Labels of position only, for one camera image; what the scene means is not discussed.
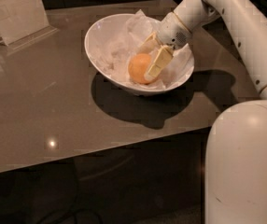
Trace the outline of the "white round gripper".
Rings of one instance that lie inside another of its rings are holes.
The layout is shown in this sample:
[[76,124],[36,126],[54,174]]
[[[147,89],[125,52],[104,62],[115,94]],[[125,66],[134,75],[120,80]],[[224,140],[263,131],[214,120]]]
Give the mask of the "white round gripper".
[[170,12],[161,21],[156,32],[151,33],[144,43],[137,49],[137,53],[150,53],[158,48],[157,55],[151,62],[144,79],[152,81],[156,79],[161,71],[172,61],[173,50],[182,49],[191,39],[191,32],[182,23],[174,12]]

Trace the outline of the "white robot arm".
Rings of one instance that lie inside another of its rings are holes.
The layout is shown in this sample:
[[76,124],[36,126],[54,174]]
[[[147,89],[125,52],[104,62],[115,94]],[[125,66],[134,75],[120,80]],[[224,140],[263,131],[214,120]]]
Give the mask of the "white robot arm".
[[226,109],[205,153],[205,224],[267,224],[267,18],[250,0],[183,0],[147,42],[162,46],[145,78],[167,64],[198,24],[222,18],[260,97]]

